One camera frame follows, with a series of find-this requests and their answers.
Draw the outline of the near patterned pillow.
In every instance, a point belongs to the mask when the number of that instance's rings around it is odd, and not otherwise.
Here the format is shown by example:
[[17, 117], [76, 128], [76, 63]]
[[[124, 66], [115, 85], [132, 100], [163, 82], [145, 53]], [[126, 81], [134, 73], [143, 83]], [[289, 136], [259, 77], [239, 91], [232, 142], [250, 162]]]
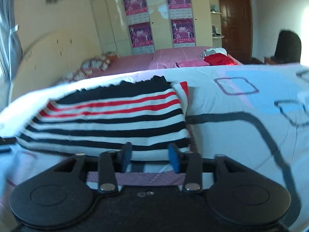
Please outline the near patterned pillow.
[[93, 73], [92, 69], [78, 69], [68, 75], [64, 75], [59, 80], [59, 82], [60, 83], [77, 82], [89, 78], [92, 73]]

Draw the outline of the brown wooden door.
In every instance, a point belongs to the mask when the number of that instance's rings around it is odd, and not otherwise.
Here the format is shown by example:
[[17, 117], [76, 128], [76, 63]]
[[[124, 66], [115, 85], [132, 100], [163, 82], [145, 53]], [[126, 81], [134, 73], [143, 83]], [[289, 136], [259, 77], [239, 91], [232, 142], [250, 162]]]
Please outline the brown wooden door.
[[252, 54], [251, 0], [219, 0], [222, 47], [242, 63], [249, 63]]

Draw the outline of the blue curtain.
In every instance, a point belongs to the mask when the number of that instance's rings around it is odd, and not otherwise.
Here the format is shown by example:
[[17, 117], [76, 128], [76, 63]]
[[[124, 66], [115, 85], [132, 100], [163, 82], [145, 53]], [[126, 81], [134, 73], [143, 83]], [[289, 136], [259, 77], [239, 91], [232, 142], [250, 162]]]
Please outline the blue curtain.
[[14, 0], [1, 0], [1, 53], [5, 77], [10, 81], [14, 80], [23, 57], [17, 31]]

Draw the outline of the upper right purple poster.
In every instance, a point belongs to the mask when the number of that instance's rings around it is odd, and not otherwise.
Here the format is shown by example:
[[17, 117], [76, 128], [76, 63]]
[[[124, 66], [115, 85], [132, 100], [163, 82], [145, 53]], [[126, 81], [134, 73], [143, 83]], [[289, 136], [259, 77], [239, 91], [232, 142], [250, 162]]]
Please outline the upper right purple poster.
[[191, 0], [167, 0], [170, 19], [193, 18]]

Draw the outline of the red garment on bed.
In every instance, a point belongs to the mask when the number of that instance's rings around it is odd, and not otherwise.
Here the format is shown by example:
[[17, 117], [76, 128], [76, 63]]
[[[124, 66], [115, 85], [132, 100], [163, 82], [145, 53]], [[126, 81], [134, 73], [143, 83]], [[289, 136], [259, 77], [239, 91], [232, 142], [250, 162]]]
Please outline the red garment on bed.
[[204, 57], [204, 61], [210, 66], [235, 66], [237, 64], [232, 58], [221, 53], [208, 55]]

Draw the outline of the pink checkered bedspread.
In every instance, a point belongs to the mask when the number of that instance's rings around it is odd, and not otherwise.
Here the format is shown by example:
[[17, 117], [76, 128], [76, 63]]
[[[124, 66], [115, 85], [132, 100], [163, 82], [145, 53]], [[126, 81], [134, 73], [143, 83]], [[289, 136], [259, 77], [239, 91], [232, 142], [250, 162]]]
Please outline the pink checkered bedspread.
[[203, 60], [201, 54], [211, 47], [181, 47], [157, 50], [154, 53], [130, 55], [113, 61], [106, 71], [92, 69], [90, 77], [100, 77], [143, 70], [178, 68], [182, 61]]

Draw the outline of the patterned pillow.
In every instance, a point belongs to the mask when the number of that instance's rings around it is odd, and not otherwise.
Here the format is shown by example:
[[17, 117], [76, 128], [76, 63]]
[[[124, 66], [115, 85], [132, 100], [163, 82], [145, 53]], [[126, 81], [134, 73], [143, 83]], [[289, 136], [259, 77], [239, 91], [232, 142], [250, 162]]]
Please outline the patterned pillow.
[[97, 55], [91, 59], [84, 61], [81, 65], [81, 69], [100, 69], [106, 71], [109, 65], [119, 58], [117, 52], [103, 53], [102, 55]]
[[59, 80], [59, 82], [60, 83], [77, 82], [89, 78], [92, 73], [93, 73], [92, 69], [78, 69], [68, 75], [64, 75]]

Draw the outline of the wooden tv cabinet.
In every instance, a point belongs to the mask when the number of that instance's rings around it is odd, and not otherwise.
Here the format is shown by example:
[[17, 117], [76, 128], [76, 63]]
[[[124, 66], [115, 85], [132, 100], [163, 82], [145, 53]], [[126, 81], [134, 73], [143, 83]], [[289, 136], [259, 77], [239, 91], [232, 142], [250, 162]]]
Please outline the wooden tv cabinet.
[[280, 65], [282, 64], [282, 61], [275, 56], [271, 57], [264, 57], [264, 64], [269, 64], [269, 65]]

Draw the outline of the black white patterned garment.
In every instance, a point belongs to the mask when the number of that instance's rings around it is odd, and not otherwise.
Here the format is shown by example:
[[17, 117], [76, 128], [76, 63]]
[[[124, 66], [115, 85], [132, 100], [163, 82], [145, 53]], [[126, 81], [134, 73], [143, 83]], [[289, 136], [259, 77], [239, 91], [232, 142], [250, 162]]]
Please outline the black white patterned garment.
[[209, 48], [209, 49], [204, 50], [201, 54], [201, 57], [202, 59], [204, 59], [205, 57], [208, 57], [210, 55], [215, 55], [218, 53], [227, 55], [226, 49], [220, 47], [220, 48]]

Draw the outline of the striped knit child sweater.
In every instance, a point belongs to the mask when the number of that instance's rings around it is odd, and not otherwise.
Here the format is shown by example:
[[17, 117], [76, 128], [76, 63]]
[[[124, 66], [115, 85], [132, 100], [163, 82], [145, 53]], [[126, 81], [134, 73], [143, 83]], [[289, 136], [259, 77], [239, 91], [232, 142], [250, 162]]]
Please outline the striped knit child sweater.
[[17, 142], [29, 150], [98, 156], [132, 144], [132, 160], [164, 161], [168, 145], [190, 148], [188, 84], [165, 77], [82, 89], [50, 100]]

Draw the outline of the black office chair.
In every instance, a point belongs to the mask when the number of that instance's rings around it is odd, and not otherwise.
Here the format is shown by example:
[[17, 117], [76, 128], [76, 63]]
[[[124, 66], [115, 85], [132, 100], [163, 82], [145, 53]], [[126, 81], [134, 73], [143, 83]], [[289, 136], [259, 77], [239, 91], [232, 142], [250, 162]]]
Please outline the black office chair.
[[281, 30], [278, 36], [277, 46], [272, 61], [285, 63], [298, 63], [301, 60], [302, 44], [299, 36], [290, 30]]

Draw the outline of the white corner shelves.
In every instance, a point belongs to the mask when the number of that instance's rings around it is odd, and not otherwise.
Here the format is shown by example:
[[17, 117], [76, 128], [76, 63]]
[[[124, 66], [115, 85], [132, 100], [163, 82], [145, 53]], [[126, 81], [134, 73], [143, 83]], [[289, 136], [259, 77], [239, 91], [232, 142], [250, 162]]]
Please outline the white corner shelves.
[[209, 0], [213, 34], [213, 47], [221, 47], [224, 35], [222, 34], [222, 12], [219, 0]]

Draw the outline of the cream glossy wardrobe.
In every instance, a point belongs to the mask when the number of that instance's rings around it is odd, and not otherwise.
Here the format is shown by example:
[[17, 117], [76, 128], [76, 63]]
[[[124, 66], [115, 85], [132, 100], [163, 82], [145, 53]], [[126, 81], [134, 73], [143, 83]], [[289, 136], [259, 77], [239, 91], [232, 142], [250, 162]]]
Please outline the cream glossy wardrobe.
[[[123, 0], [90, 0], [96, 30], [103, 52], [117, 51], [121, 56], [133, 54]], [[143, 19], [149, 22], [154, 49], [173, 47], [168, 0], [146, 0]], [[210, 0], [191, 0], [196, 46], [213, 46]]]

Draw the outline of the lower right purple poster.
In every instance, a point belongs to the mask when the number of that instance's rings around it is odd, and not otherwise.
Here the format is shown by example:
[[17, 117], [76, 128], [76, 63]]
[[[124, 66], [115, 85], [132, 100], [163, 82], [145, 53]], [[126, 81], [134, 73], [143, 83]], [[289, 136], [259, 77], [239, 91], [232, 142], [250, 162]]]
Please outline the lower right purple poster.
[[195, 46], [195, 32], [192, 18], [172, 19], [171, 29], [174, 48]]

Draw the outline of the far patterned pillow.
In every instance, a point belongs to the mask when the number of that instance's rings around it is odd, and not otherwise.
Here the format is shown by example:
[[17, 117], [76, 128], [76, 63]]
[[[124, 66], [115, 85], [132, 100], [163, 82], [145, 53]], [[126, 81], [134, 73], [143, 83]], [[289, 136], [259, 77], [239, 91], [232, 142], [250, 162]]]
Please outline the far patterned pillow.
[[117, 52], [103, 53], [102, 55], [97, 55], [91, 59], [84, 61], [81, 65], [81, 69], [100, 69], [106, 71], [109, 65], [119, 58]]

